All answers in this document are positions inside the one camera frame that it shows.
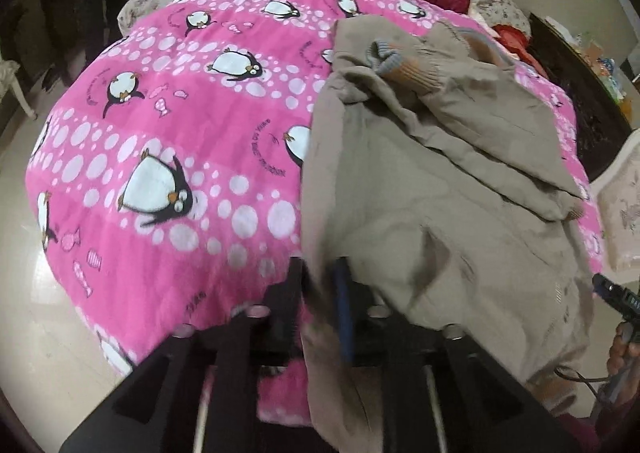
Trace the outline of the person's right hand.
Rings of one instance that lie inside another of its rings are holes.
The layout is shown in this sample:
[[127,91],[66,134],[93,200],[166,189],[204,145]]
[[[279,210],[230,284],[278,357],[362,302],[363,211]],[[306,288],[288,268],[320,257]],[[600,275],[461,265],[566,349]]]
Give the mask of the person's right hand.
[[612,346],[608,351],[606,368],[610,375],[616,375],[628,367],[627,386],[632,393],[636,393],[639,389],[639,343],[634,341],[631,334],[630,323],[620,323],[617,326]]

